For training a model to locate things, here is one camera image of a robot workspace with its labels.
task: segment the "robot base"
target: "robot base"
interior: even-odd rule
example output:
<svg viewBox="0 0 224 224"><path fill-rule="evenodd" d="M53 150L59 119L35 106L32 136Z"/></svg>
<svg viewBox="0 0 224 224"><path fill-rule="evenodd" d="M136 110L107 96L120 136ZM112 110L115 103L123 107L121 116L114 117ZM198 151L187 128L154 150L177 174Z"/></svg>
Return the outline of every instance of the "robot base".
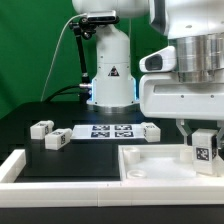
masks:
<svg viewBox="0 0 224 224"><path fill-rule="evenodd" d="M106 106L102 107L98 105L89 104L87 102L87 108L89 110L99 112L102 114L123 114L123 113L129 113L132 111L140 111L140 106L138 101L134 102L133 105L129 105L126 107L106 107Z"/></svg>

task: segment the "green backdrop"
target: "green backdrop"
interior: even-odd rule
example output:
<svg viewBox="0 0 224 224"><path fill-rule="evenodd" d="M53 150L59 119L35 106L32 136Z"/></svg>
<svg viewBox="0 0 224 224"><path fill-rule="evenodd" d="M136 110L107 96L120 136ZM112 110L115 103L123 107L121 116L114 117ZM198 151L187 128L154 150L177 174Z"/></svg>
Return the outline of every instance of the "green backdrop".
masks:
<svg viewBox="0 0 224 224"><path fill-rule="evenodd" d="M22 103L40 101L55 47L64 24L76 12L71 0L0 1L0 117ZM132 75L139 81L139 60L167 45L167 40L148 24L148 16L133 19L131 32ZM117 25L128 34L129 20ZM96 73L95 38L84 41L89 75ZM46 96L80 82L77 46L66 30ZM78 100L58 97L55 100Z"/></svg>

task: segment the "small white cube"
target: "small white cube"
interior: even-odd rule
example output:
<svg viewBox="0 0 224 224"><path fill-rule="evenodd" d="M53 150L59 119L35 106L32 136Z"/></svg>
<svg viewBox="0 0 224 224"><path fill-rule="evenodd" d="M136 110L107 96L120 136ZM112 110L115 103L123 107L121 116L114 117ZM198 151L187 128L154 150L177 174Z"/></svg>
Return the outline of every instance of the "small white cube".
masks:
<svg viewBox="0 0 224 224"><path fill-rule="evenodd" d="M161 136L161 130L153 123L141 123L143 128L143 134L148 142L159 142Z"/></svg>
<svg viewBox="0 0 224 224"><path fill-rule="evenodd" d="M31 139L44 139L45 135L52 132L53 121L40 121L30 127Z"/></svg>
<svg viewBox="0 0 224 224"><path fill-rule="evenodd" d="M216 130L198 129L192 134L194 170L199 173L213 175L217 156Z"/></svg>
<svg viewBox="0 0 224 224"><path fill-rule="evenodd" d="M45 148L58 150L70 142L71 136L71 129L57 129L45 136Z"/></svg>

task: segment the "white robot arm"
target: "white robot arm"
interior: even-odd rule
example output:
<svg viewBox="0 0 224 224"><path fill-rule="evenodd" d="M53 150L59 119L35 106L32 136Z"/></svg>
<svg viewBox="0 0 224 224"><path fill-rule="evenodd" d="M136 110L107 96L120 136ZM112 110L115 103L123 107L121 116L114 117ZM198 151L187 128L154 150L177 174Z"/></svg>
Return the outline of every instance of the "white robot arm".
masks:
<svg viewBox="0 0 224 224"><path fill-rule="evenodd" d="M141 111L179 121L216 120L223 136L224 1L150 0L150 16L169 46L140 61L149 73L140 81Z"/></svg>
<svg viewBox="0 0 224 224"><path fill-rule="evenodd" d="M148 0L73 0L78 13L115 10L120 18L132 18L149 11ZM114 25L96 29L97 74L92 80L92 98L87 104L108 113L135 108L135 79L130 73L130 40Z"/></svg>
<svg viewBox="0 0 224 224"><path fill-rule="evenodd" d="M148 0L72 0L78 13L115 10L120 18L142 16L149 11Z"/></svg>

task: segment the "black cable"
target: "black cable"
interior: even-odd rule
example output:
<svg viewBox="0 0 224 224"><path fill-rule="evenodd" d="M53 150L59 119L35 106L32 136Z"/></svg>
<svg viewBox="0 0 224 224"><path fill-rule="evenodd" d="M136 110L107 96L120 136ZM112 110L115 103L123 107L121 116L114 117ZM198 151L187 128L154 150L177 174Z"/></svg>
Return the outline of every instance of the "black cable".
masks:
<svg viewBox="0 0 224 224"><path fill-rule="evenodd" d="M54 97L61 96L61 95L72 95L72 94L80 94L80 92L66 92L66 93L57 93L53 94L50 97L48 97L44 102L49 103Z"/></svg>
<svg viewBox="0 0 224 224"><path fill-rule="evenodd" d="M62 89L59 89L58 91L50 95L46 100L44 100L44 102L50 102L55 96L61 94L65 90L74 89L74 88L79 88L79 85L71 85L71 86L66 86Z"/></svg>

